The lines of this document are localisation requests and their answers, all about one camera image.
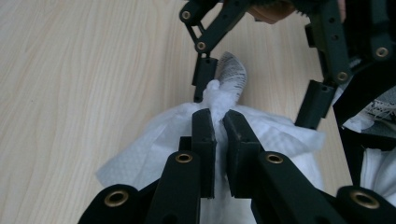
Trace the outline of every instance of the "white fabric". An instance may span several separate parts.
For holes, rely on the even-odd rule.
[[[335,92],[334,98],[332,99],[332,104],[340,98],[343,94],[343,90],[338,88]],[[348,119],[343,126],[352,130],[356,133],[361,133],[362,130],[366,130],[374,125],[374,117],[367,115],[364,111],[359,112],[356,116]]]
[[[200,104],[187,103],[163,112],[154,118],[142,135],[120,155],[108,161],[97,173],[105,186],[125,184],[142,189],[161,176],[167,157],[177,151],[180,136],[191,136],[191,115],[193,112],[210,108],[213,126],[218,142],[216,148],[215,199],[202,199],[201,223],[256,223],[250,210],[250,200],[231,200],[226,179],[225,158],[227,134],[222,125],[224,114],[233,109],[245,115],[252,130],[267,151],[281,152],[291,158],[303,174],[318,189],[322,182],[312,152],[320,150],[324,134],[294,126],[290,119],[236,105],[241,87],[246,83],[246,71],[230,53],[219,61],[219,80],[212,80],[204,91]],[[235,66],[236,76],[245,78],[224,78]],[[236,81],[227,85],[226,80]]]
[[[396,206],[396,148],[367,148],[361,168],[361,187],[371,189]]]

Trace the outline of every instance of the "skin-colored object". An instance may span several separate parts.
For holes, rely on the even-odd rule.
[[[338,0],[338,6],[340,8],[341,21],[344,21],[347,17],[346,1]],[[253,6],[248,10],[248,12],[256,19],[265,21],[269,24],[274,24],[277,21],[285,19],[294,11],[295,7],[290,1],[287,0],[280,0],[276,4],[273,4],[269,7]]]

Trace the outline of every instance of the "brass screw insert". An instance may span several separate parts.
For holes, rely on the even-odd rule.
[[[191,16],[191,14],[190,14],[189,11],[184,11],[184,12],[181,13],[181,17],[182,17],[184,20],[188,20],[188,19],[190,18],[190,16]]]
[[[281,158],[280,156],[277,156],[276,154],[268,154],[265,159],[267,159],[269,162],[271,163],[282,163],[283,162],[283,158]]]
[[[388,56],[389,50],[386,49],[386,48],[381,47],[381,48],[378,48],[378,49],[376,50],[375,54],[376,54],[376,56],[378,56],[378,57],[380,57],[380,58],[385,58],[385,57]]]
[[[118,207],[125,203],[129,198],[129,194],[124,189],[118,189],[107,194],[105,205],[109,207]]]
[[[345,80],[347,80],[347,73],[345,73],[345,72],[340,72],[340,73],[338,73],[337,78],[338,78],[338,80],[340,80],[340,81],[345,81]]]
[[[353,190],[352,192],[350,192],[350,197],[353,200],[353,202],[365,208],[369,208],[369,209],[379,208],[379,201],[365,192],[359,190]]]
[[[176,156],[176,161],[178,161],[180,163],[190,162],[190,161],[192,161],[192,155],[180,154],[180,155]]]
[[[204,42],[198,42],[197,48],[200,50],[204,50],[206,48],[206,44]]]

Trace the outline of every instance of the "light wood surface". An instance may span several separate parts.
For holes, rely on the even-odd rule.
[[[0,223],[77,223],[102,189],[95,171],[153,116],[191,101],[196,53],[178,19],[184,4],[0,1]],[[246,15],[225,36],[212,55],[228,50],[247,68],[241,105],[295,119],[309,79],[321,80],[307,23]],[[350,178],[332,111],[319,129],[334,194]]]

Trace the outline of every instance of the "wooden table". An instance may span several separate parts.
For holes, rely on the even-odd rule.
[[[191,101],[196,53],[178,19],[184,4],[0,2],[0,223],[77,223],[102,189],[95,171],[153,116]],[[307,23],[246,15],[213,51],[247,68],[241,105],[295,119],[309,79],[321,80]],[[318,162],[334,194],[350,178],[332,111],[319,129],[327,140]]]

